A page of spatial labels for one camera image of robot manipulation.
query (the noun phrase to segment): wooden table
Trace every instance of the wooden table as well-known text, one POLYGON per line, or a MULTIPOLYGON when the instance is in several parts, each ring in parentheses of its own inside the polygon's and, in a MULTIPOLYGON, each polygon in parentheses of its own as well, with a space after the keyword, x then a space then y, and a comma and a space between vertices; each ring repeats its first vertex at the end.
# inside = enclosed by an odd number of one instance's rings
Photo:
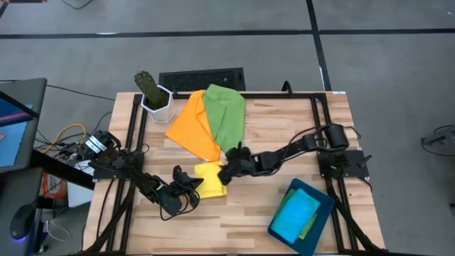
MULTIPOLYGON (((117 94, 109 126, 109 131, 123 143, 127 136, 133 97, 134 93, 130 92, 117 94)), ((327 99, 332 122, 353 125, 346 95, 327 92, 327 99)), ((185 103, 186 100, 174 101, 177 114, 185 103)), ((322 107, 319 106, 319 109, 323 120, 322 107)), ((134 138, 138 134, 140 116, 137 115, 134 138)), ((167 182, 172 181, 171 174, 175 165, 181 165, 191 175, 194 174, 193 166, 202 163, 164 135, 171 123, 155 124, 148 117, 144 137, 144 143, 150 146, 144 172, 159 175, 167 182)), ((308 99, 246 100, 245 144, 253 153, 283 147, 295 133, 313 126, 314 118, 308 99)), ((355 133, 347 129, 346 134, 350 147, 356 148, 358 141, 355 133)), ((326 192, 326 184, 319 176, 316 153, 308 153, 286 162, 274 176, 234 178, 227 186, 226 196, 203 199, 192 213, 166 222, 159 217, 159 206, 150 203, 136 190, 127 253, 295 253, 267 233, 267 226, 293 178, 299 178, 326 192)), ((85 248, 95 241, 108 183, 109 181, 100 181, 95 186, 84 233, 85 248)), ((353 217, 377 246, 384 247, 370 188, 356 178, 346 178, 345 183, 353 217)), ((109 193, 101 230, 112 214, 116 185, 117 182, 114 182, 109 193)), ((349 248, 346 224, 340 219, 345 247, 349 248)), ((121 229, 122 220, 117 226, 114 249, 119 248, 121 229)), ((316 252, 337 252, 331 218, 327 221, 316 252)))

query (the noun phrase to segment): orange cloth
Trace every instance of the orange cloth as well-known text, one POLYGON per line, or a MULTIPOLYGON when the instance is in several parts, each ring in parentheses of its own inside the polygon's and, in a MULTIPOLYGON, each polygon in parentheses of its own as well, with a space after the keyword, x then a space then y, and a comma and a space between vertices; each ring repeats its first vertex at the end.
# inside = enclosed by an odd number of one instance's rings
POLYGON ((166 136, 200 159, 217 161, 220 147, 215 143, 205 113, 202 94, 205 90, 191 94, 176 121, 166 131, 166 136))

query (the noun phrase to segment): white hexagonal pot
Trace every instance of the white hexagonal pot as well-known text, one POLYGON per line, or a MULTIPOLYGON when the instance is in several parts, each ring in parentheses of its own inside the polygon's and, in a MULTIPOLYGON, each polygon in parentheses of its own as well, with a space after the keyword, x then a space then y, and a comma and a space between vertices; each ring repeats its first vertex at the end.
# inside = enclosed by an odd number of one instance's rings
POLYGON ((167 90, 165 87, 162 87, 161 85, 157 86, 158 89, 162 90, 163 92, 169 95, 168 104, 159 110, 151 110, 149 109, 149 107, 145 105, 146 97, 145 95, 142 95, 141 106, 145 110, 147 110, 147 112, 150 114, 150 117, 153 119, 154 122, 165 124, 172 119, 172 117, 176 113, 176 109, 173 107, 172 92, 170 90, 167 90))

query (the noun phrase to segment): green cloth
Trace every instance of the green cloth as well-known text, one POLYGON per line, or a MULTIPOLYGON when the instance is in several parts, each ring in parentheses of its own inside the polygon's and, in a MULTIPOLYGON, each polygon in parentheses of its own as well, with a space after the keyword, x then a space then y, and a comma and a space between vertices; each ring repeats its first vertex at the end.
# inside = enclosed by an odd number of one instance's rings
MULTIPOLYGON (((287 200, 292 196, 292 194, 295 192, 294 189, 289 189, 289 192, 284 196, 282 203, 279 204, 278 206, 278 211, 277 214, 282 210, 284 204, 287 202, 287 200)), ((313 226, 314 221, 316 219, 317 214, 314 213, 313 217, 311 217, 310 221, 306 224, 305 228, 301 231, 299 238, 300 239, 305 239, 306 234, 308 231, 310 231, 310 228, 313 226)))
POLYGON ((218 85, 202 95, 213 140, 227 152, 243 143, 245 135, 245 99, 236 90, 218 85))

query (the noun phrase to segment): black stand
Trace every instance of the black stand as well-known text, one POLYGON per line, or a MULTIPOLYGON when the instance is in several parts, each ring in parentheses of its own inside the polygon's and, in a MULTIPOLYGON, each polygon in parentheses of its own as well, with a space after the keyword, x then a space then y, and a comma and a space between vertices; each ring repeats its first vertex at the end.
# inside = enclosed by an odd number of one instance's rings
POLYGON ((91 175, 36 150, 31 152, 30 167, 41 167, 47 174, 57 176, 58 178, 62 178, 63 180, 90 190, 95 188, 95 183, 93 182, 93 177, 91 177, 91 175))

